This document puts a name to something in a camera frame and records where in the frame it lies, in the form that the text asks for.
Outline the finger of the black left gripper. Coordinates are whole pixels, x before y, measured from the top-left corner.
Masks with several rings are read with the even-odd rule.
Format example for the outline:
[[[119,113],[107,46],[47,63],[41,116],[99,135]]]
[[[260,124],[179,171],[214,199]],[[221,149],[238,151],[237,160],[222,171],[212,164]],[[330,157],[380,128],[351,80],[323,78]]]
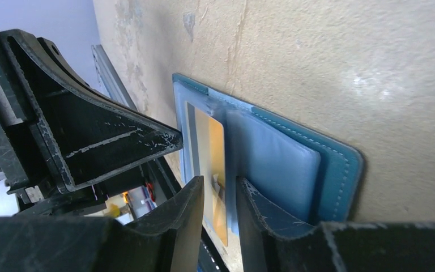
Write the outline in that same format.
[[[182,145],[178,130],[91,88],[53,42],[0,32],[0,170],[11,192],[75,192]]]

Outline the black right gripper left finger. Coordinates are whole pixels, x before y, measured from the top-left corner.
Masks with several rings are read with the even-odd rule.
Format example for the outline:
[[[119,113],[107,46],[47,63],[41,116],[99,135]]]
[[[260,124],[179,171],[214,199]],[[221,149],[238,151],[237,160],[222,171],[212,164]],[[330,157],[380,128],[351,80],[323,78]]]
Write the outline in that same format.
[[[98,216],[0,217],[0,271],[196,271],[203,177],[128,224]]]

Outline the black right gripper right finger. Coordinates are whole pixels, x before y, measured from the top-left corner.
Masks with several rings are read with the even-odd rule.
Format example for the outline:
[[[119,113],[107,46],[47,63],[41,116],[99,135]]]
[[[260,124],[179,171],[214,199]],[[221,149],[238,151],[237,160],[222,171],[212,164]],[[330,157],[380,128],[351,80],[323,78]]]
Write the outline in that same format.
[[[245,271],[435,271],[435,223],[321,222],[312,226],[236,180]]]

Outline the blue card holder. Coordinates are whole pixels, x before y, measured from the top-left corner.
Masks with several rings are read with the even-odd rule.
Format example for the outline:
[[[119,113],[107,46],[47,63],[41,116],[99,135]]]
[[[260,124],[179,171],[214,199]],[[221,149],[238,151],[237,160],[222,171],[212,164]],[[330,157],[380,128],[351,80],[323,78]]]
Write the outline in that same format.
[[[187,76],[172,76],[177,126],[184,139],[181,174],[190,173],[186,103],[224,128],[228,234],[238,233],[236,182],[246,178],[267,199],[310,224],[348,219],[364,158],[355,148]]]

